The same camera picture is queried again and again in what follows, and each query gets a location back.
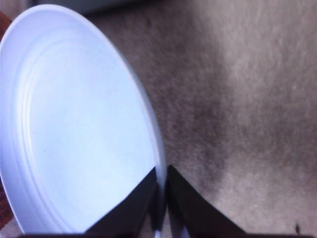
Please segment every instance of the paper plate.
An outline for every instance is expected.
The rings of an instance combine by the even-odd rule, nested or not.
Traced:
[[[25,233],[84,232],[165,160],[141,83],[87,19],[28,9],[0,45],[1,177]]]

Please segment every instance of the floor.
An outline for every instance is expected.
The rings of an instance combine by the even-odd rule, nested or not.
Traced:
[[[317,236],[316,11],[149,0],[88,16],[140,77],[167,163],[250,233]]]

